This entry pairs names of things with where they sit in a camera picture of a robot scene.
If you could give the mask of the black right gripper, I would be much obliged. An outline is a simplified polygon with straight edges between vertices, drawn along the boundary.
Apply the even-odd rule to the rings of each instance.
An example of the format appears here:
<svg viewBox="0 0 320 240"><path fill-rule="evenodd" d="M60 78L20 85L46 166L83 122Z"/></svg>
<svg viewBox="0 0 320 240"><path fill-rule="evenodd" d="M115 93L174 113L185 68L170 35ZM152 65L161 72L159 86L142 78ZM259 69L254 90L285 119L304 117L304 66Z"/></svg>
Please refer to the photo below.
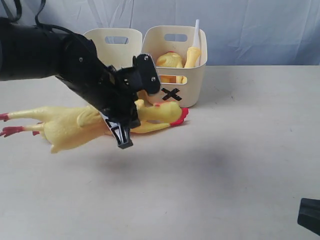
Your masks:
<svg viewBox="0 0 320 240"><path fill-rule="evenodd" d="M320 200L302 198L300 200L297 224L320 235Z"/></svg>

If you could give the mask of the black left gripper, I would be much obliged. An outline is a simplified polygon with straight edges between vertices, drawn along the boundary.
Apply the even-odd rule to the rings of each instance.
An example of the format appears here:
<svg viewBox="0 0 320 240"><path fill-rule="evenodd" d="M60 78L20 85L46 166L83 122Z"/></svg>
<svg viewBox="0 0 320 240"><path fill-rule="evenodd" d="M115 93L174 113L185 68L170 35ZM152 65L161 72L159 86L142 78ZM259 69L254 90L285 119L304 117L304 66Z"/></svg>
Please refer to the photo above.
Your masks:
<svg viewBox="0 0 320 240"><path fill-rule="evenodd" d="M133 146L130 128L140 126L136 90L112 65L98 59L95 44L84 36L67 34L60 53L56 77L106 116L104 121L120 149Z"/></svg>

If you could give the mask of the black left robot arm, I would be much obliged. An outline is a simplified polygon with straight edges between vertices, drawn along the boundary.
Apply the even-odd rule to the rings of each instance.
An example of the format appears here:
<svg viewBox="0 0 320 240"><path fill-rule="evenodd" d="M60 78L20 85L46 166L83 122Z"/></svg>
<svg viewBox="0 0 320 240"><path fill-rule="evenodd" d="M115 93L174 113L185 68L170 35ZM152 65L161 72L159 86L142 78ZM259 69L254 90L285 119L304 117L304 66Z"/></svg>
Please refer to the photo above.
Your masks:
<svg viewBox="0 0 320 240"><path fill-rule="evenodd" d="M136 93L112 65L103 64L92 40L66 28L14 24L0 20L0 79L54 76L95 107L117 145L133 145L130 129L139 124Z"/></svg>

